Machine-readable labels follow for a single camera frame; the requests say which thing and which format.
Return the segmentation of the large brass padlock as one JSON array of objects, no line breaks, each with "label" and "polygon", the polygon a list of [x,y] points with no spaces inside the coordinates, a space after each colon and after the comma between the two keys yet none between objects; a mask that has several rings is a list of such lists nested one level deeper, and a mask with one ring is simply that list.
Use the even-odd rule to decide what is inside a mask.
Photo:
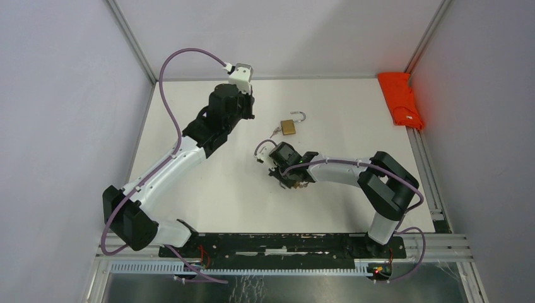
[{"label": "large brass padlock", "polygon": [[290,114],[298,117],[280,121],[279,126],[283,136],[296,134],[296,124],[305,121],[307,118],[306,113],[302,111],[291,111]]}]

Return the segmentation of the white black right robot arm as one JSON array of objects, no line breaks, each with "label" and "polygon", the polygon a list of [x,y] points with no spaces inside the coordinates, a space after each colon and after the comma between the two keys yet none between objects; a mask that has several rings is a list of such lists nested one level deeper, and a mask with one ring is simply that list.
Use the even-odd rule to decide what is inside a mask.
[{"label": "white black right robot arm", "polygon": [[272,149],[260,148],[255,157],[285,188],[331,182],[361,189],[375,211],[364,241],[366,253],[373,258],[389,250],[394,232],[415,208],[413,198],[419,198],[419,205],[424,201],[416,178],[384,151],[369,158],[344,159],[317,151],[300,154],[289,143],[281,142]]}]

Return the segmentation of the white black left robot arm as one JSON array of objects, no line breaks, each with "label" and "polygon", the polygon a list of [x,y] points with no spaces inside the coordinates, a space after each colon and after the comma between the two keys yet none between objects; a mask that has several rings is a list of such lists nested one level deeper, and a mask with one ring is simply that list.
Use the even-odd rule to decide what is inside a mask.
[{"label": "white black left robot arm", "polygon": [[242,119],[253,119],[254,97],[235,84],[217,85],[207,106],[181,132],[177,143],[137,180],[122,188],[109,186],[102,194],[105,231],[140,251],[150,244],[171,245],[183,257],[193,256],[198,240],[182,220],[158,218],[157,202],[188,171],[207,160],[228,140]]}]

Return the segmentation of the silver key bunch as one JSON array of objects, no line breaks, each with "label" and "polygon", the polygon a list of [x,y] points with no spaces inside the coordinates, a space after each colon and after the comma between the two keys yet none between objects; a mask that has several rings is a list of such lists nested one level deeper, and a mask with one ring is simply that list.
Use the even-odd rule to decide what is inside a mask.
[{"label": "silver key bunch", "polygon": [[269,139],[273,139],[276,135],[278,134],[281,134],[282,133],[282,128],[279,126],[279,127],[276,127],[272,134],[270,135]]}]

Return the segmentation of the small brass padlock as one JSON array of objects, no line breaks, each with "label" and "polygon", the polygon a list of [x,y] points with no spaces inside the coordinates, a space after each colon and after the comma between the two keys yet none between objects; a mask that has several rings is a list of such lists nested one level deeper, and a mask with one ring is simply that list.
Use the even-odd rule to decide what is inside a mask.
[{"label": "small brass padlock", "polygon": [[301,188],[306,188],[308,184],[309,184],[308,182],[297,182],[293,180],[279,182],[279,185],[283,189],[301,189]]}]

